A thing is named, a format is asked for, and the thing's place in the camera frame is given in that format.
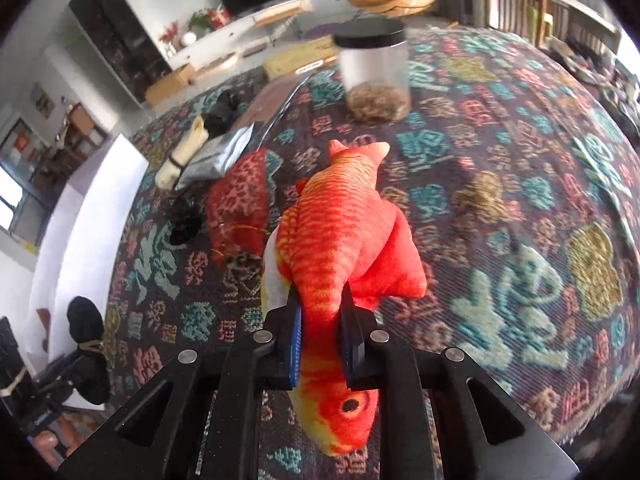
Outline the orange plush fish toy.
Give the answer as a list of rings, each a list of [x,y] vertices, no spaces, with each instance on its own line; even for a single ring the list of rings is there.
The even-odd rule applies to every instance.
[[[262,310],[282,306],[291,289],[302,308],[302,355],[288,396],[307,438],[327,456],[366,445],[378,408],[374,389],[346,384],[338,311],[348,288],[373,311],[384,297],[427,292],[425,266],[405,214],[376,189],[390,144],[347,146],[332,140],[329,163],[296,184],[262,257]]]

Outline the small black soft item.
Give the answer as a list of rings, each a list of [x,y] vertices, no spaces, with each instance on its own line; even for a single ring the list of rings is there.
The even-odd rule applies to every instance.
[[[203,217],[198,206],[183,197],[176,198],[172,203],[168,211],[168,220],[171,223],[169,243],[172,246],[192,243],[203,225]]]

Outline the black sock bundle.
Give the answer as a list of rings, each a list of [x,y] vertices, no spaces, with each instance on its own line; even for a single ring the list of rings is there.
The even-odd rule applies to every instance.
[[[102,348],[102,315],[90,299],[77,296],[68,305],[66,316],[70,336],[76,342],[72,353],[75,389],[92,404],[106,403],[111,396],[111,383]]]

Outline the white storage box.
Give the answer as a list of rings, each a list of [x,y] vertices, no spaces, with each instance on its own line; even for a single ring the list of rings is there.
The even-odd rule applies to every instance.
[[[122,232],[148,166],[126,136],[116,136],[64,186],[40,245],[21,344],[36,370],[75,349],[72,299],[85,297],[105,313]]]

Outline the red leopard print pouch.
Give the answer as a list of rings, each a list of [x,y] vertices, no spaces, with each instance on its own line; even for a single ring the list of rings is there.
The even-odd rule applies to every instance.
[[[206,226],[213,262],[225,266],[241,252],[264,253],[270,209],[276,201],[274,174],[282,158],[261,148],[240,158],[209,189]]]

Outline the rolled cream cloth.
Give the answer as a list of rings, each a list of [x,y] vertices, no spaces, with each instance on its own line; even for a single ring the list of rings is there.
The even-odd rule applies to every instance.
[[[180,139],[177,146],[167,155],[155,175],[155,184],[163,191],[172,190],[191,158],[207,142],[209,137],[202,115],[195,117],[190,130]]]

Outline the patterned woven tablecloth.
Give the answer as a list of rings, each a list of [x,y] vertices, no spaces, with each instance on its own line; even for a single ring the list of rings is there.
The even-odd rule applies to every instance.
[[[259,144],[282,158],[267,234],[328,144],[390,144],[378,192],[410,223],[426,264],[421,300],[390,298],[378,319],[416,348],[457,346],[564,443],[591,429],[639,373],[639,156],[600,103],[515,35],[411,29],[410,113],[362,124],[340,71],[317,70]],[[247,108],[261,70],[228,76],[149,120],[149,163],[120,241],[104,351],[118,408],[180,350],[225,347],[262,325],[258,255],[213,262],[209,183],[186,191],[205,219],[169,243],[175,195],[154,181],[169,150],[224,90]]]

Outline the grey plastic mailer bag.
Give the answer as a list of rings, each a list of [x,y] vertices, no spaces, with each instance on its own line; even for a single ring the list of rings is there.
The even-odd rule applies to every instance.
[[[223,178],[240,159],[252,140],[255,124],[216,136],[207,141],[191,158],[178,179],[175,190],[181,191],[195,182]]]

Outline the black rolled cloth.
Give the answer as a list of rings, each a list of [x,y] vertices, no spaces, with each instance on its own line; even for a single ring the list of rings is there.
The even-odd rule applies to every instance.
[[[229,90],[221,92],[216,103],[202,115],[204,128],[210,138],[222,136],[229,131],[235,121],[238,106],[239,98],[235,93]]]

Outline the cardboard box on floor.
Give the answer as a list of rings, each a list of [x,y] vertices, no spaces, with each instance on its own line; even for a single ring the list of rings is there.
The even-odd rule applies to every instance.
[[[190,86],[195,68],[190,64],[183,65],[170,74],[163,76],[146,90],[145,99],[151,106],[157,106]]]

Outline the yellow flat gift box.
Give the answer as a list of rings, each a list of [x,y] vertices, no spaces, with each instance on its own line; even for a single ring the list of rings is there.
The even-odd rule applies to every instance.
[[[291,74],[301,75],[333,64],[337,53],[331,36],[301,42],[262,63],[269,81]]]

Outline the red flower bouquet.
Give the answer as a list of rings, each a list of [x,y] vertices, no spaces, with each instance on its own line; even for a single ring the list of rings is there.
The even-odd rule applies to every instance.
[[[165,49],[168,58],[172,58],[181,50],[179,32],[179,22],[172,21],[164,27],[163,32],[158,37],[158,41]]]

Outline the white TV cabinet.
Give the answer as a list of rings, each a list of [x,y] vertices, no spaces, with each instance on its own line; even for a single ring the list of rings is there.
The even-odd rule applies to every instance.
[[[303,1],[307,8],[307,12],[299,17],[303,36],[315,27],[347,21],[357,14],[357,9],[348,0],[282,0],[272,6],[295,1]],[[237,18],[224,27],[196,40],[189,47],[182,48],[172,58],[167,59],[168,66],[172,70],[178,70],[183,65],[190,63],[194,68],[201,68],[230,52],[242,53],[256,44],[264,44],[267,48],[271,48],[272,45],[269,43],[266,33],[262,29],[253,28],[252,17],[262,10],[247,14],[244,18]],[[279,42],[293,39],[295,39],[294,36],[289,32],[283,35]]]

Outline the clear jar black lid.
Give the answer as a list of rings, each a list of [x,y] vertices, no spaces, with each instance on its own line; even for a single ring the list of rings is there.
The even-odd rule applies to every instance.
[[[409,50],[397,18],[358,18],[332,34],[346,105],[360,122],[398,122],[410,110]]]

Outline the wooden side table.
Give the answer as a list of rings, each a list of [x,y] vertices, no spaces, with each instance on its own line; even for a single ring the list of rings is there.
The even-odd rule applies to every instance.
[[[289,32],[295,39],[303,37],[303,29],[299,17],[307,12],[303,1],[284,2],[256,13],[253,17],[253,28],[262,29],[269,43],[275,47],[283,35]]]

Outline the dark wooden dining chair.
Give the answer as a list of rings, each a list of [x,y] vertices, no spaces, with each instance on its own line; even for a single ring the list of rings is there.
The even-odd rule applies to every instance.
[[[485,0],[485,22],[539,49],[555,38],[574,39],[599,54],[617,53],[622,36],[616,25],[578,0]]]

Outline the black display cabinet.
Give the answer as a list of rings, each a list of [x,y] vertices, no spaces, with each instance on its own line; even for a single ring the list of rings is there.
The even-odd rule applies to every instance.
[[[139,103],[170,67],[126,0],[70,0],[70,10],[107,65]]]

